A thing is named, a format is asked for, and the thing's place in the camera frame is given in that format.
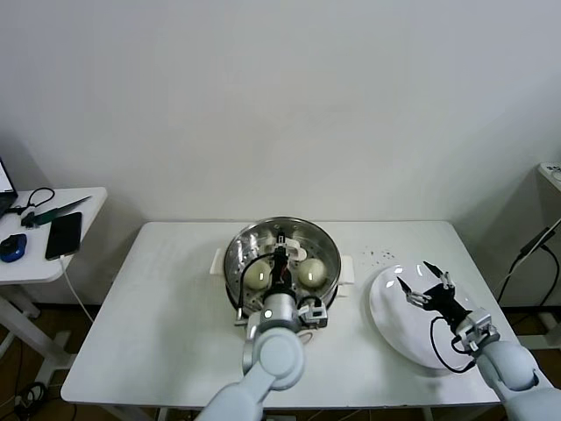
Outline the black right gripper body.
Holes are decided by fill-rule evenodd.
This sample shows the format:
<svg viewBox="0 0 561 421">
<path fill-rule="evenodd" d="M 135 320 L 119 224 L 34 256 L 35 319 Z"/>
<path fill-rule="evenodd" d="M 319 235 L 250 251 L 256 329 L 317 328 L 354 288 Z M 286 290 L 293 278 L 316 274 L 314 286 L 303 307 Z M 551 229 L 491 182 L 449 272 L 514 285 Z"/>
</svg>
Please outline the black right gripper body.
<svg viewBox="0 0 561 421">
<path fill-rule="evenodd" d="M 427 311 L 437 311 L 450 328 L 458 328 L 459 325 L 472 312 L 467 310 L 456 298 L 456 288 L 438 284 L 424 292 L 428 302 L 423 305 Z"/>
</svg>

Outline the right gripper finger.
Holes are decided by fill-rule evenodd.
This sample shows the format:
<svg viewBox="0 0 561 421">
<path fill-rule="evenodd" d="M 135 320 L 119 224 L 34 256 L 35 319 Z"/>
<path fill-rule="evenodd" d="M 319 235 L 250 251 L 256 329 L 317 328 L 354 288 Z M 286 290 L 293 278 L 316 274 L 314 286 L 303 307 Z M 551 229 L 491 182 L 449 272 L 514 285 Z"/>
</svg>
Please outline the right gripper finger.
<svg viewBox="0 0 561 421">
<path fill-rule="evenodd" d="M 448 272 L 444 272 L 438 266 L 427 262 L 426 260 L 423 262 L 424 266 L 436 277 L 439 281 L 443 284 L 444 289 L 453 289 L 454 284 L 451 281 L 450 274 Z"/>
<path fill-rule="evenodd" d="M 424 307 L 428 303 L 428 297 L 425 294 L 412 290 L 400 277 L 397 277 L 397 280 L 408 303 L 416 307 Z"/>
</svg>

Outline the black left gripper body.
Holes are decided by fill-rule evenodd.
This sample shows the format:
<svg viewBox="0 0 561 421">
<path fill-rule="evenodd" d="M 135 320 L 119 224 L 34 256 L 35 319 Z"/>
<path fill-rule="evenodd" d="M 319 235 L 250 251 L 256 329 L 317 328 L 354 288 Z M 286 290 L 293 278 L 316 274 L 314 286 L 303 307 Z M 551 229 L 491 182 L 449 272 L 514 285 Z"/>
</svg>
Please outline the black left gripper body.
<svg viewBox="0 0 561 421">
<path fill-rule="evenodd" d="M 275 263 L 271 272 L 271 286 L 267 290 L 268 295 L 287 294 L 293 295 L 292 275 L 288 269 L 288 263 Z"/>
</svg>

